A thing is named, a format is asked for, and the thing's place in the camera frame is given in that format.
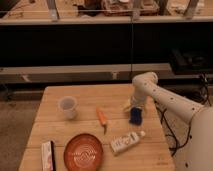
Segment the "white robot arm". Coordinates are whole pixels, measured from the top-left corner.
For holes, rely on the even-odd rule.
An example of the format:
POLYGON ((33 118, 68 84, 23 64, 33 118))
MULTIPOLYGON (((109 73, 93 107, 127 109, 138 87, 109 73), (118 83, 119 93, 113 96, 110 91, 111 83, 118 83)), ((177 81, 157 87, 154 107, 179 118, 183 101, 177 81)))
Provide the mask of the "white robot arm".
POLYGON ((184 171, 213 171, 213 106, 205 106, 158 85, 155 72, 133 77, 134 91, 124 111, 140 107, 147 97, 165 106, 172 114, 188 124, 190 135, 184 171))

